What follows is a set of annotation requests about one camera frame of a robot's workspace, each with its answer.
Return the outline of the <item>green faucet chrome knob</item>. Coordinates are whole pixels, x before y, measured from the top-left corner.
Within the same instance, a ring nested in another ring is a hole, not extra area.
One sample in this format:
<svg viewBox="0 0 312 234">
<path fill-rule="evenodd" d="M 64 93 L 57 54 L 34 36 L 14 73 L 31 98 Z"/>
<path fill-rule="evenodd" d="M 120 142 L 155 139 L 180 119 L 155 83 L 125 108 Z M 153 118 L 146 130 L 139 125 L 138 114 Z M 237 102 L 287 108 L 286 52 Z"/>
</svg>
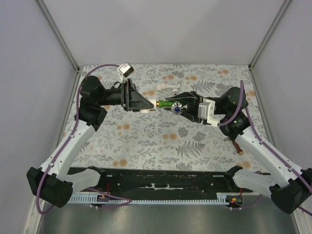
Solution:
<svg viewBox="0 0 312 234">
<path fill-rule="evenodd" d="M 164 108 L 167 111 L 171 111 L 175 115 L 180 115 L 182 112 L 183 105 L 178 101 L 166 101 L 158 100 L 156 102 L 157 108 Z"/>
</svg>

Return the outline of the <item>white PVC elbow fitting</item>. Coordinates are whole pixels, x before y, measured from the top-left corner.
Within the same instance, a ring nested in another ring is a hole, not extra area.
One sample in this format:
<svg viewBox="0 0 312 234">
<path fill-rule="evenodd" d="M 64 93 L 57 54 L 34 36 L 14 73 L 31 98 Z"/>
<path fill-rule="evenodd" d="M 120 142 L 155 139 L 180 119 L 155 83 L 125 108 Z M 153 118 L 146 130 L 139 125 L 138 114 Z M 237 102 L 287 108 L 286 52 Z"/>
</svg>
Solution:
<svg viewBox="0 0 312 234">
<path fill-rule="evenodd" d="M 157 100 L 155 98 L 148 99 L 146 105 L 140 109 L 141 114 L 149 114 L 157 109 Z"/>
</svg>

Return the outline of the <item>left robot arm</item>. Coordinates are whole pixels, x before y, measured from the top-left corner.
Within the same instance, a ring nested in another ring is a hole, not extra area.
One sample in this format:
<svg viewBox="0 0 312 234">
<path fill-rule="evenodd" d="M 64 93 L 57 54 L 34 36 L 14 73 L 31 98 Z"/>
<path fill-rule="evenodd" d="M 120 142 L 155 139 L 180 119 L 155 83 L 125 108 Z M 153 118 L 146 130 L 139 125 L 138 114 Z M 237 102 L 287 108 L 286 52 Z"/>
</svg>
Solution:
<svg viewBox="0 0 312 234">
<path fill-rule="evenodd" d="M 78 88 L 77 112 L 70 132 L 55 151 L 38 168 L 31 167 L 26 176 L 36 207 L 40 214 L 40 201 L 63 207 L 75 193 L 89 187 L 103 191 L 107 187 L 104 171 L 95 166 L 70 175 L 69 169 L 78 153 L 103 123 L 107 111 L 105 105 L 120 105 L 125 111 L 143 114 L 156 109 L 156 100 L 140 94 L 131 79 L 118 88 L 106 89 L 96 76 L 85 77 Z"/>
</svg>

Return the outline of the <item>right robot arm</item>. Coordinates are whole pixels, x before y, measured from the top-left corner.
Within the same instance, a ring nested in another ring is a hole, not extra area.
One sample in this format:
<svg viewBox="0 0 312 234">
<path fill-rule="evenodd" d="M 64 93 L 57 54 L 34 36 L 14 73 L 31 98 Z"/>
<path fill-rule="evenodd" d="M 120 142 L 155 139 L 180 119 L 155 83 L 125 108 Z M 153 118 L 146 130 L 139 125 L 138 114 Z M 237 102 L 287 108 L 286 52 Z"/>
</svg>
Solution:
<svg viewBox="0 0 312 234">
<path fill-rule="evenodd" d="M 292 214 L 312 195 L 312 170 L 303 169 L 285 157 L 256 130 L 244 87 L 232 87 L 220 97 L 203 97 L 195 91 L 167 97 L 167 107 L 191 122 L 220 129 L 222 134 L 247 149 L 267 170 L 268 175 L 249 172 L 239 166 L 227 171 L 223 186 L 269 197 L 281 211 Z"/>
</svg>

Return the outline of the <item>white faucet with elbow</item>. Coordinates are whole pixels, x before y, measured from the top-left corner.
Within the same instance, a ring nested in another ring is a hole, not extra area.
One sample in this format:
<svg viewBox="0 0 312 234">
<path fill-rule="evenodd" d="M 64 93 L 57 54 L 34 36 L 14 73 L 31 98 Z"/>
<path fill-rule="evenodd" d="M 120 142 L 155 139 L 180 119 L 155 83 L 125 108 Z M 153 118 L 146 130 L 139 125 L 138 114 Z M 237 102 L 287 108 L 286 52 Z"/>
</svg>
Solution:
<svg viewBox="0 0 312 234">
<path fill-rule="evenodd" d="M 181 84 L 167 84 L 167 83 L 160 83 L 156 85 L 156 90 L 157 91 L 163 91 L 167 89 L 171 89 L 172 94 L 175 96 L 179 93 L 179 89 L 181 87 Z"/>
</svg>

